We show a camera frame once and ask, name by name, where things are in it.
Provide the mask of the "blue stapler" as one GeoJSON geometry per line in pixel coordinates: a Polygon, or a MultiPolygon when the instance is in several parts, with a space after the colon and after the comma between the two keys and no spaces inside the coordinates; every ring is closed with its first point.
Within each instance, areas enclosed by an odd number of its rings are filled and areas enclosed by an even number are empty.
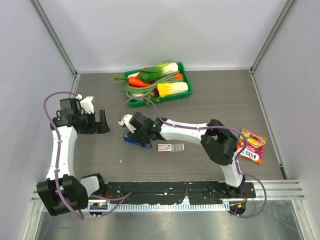
{"type": "Polygon", "coordinates": [[[125,135],[123,136],[123,140],[124,140],[125,142],[134,144],[134,145],[136,145],[136,146],[140,146],[140,147],[145,148],[145,149],[151,149],[152,146],[153,146],[152,143],[143,145],[143,144],[135,141],[134,139],[130,138],[130,137],[128,136],[128,134],[125,134],[125,135]]]}

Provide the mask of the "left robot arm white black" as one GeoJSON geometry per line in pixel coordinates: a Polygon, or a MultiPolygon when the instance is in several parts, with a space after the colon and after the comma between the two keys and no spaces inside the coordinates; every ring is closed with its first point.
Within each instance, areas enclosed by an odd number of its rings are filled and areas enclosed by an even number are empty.
{"type": "Polygon", "coordinates": [[[104,179],[94,173],[77,180],[74,173],[74,153],[78,135],[106,134],[110,132],[104,110],[96,120],[93,96],[60,100],[60,109],[50,119],[53,148],[45,181],[37,184],[37,193],[45,208],[53,217],[81,210],[89,203],[89,197],[100,200],[107,192],[104,179]]]}

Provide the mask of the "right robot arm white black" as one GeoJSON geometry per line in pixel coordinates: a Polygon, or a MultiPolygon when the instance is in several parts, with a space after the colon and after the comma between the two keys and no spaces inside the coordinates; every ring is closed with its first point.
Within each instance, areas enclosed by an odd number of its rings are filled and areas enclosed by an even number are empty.
{"type": "Polygon", "coordinates": [[[212,119],[209,123],[191,124],[160,117],[152,120],[140,112],[126,114],[122,121],[129,130],[128,136],[143,147],[157,140],[202,146],[209,159],[220,165],[226,193],[233,198],[243,193],[246,178],[235,160],[238,140],[220,121],[212,119]]]}

